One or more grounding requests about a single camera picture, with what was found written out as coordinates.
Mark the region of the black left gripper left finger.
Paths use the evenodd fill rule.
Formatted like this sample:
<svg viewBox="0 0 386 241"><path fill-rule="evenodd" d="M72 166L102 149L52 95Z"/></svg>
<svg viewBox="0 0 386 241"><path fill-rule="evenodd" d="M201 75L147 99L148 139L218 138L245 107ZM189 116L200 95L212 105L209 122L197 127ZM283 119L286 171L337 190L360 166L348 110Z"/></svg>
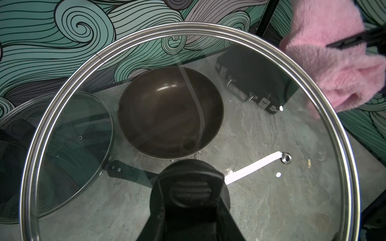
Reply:
<svg viewBox="0 0 386 241"><path fill-rule="evenodd" d="M137 241L163 241L165 227L165 207L163 198L151 198L150 206L153 210L137 238Z"/></svg>

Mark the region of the pink cloth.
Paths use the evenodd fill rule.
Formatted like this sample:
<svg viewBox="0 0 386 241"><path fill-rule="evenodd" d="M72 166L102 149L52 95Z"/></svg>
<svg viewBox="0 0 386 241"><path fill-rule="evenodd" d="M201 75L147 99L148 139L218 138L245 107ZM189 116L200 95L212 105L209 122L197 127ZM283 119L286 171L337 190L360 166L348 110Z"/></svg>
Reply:
<svg viewBox="0 0 386 241"><path fill-rule="evenodd" d="M336 112L356 108L378 93L386 81L386 59L368 55L366 45L347 49L328 45L364 31L353 1L292 1L290 32L280 49L314 80Z"/></svg>

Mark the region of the glass pot lid black knob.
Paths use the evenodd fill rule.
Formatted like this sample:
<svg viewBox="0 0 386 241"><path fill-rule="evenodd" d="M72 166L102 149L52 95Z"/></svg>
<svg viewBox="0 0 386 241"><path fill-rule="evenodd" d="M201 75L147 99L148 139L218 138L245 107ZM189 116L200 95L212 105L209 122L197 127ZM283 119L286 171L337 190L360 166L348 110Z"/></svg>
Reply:
<svg viewBox="0 0 386 241"><path fill-rule="evenodd" d="M150 193L167 167L204 161L224 175L230 212L248 241L353 241L360 219L359 181L344 128L310 76L275 46L247 32L209 23L180 22L118 34L111 26L77 21L60 27L67 40L92 47L52 99L27 156L20 191L23 241L134 241L150 217ZM242 102L216 71L217 58L236 45L260 53L299 86L270 114ZM120 98L138 76L163 67L186 67L220 91L224 118L213 141L178 159L134 149L118 121ZM92 184L57 211L39 216L38 177L54 126L77 92L99 98L114 123L107 161L155 173L151 187L102 170Z"/></svg>

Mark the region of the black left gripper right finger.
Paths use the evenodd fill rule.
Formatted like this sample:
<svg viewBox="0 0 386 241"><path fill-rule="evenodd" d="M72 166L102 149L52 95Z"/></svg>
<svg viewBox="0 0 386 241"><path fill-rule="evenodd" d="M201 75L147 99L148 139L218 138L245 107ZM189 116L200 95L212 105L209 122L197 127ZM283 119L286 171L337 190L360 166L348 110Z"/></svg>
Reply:
<svg viewBox="0 0 386 241"><path fill-rule="evenodd" d="M217 239L218 241L245 241L222 199L219 200L217 208Z"/></svg>

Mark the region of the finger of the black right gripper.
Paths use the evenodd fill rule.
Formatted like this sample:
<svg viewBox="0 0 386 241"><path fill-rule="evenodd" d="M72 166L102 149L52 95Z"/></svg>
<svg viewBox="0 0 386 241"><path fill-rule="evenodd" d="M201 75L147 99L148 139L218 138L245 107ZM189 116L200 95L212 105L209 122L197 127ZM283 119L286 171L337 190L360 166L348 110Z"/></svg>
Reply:
<svg viewBox="0 0 386 241"><path fill-rule="evenodd" d="M367 47L386 49L386 26L380 26L327 45L328 48L346 49L365 43Z"/></svg>

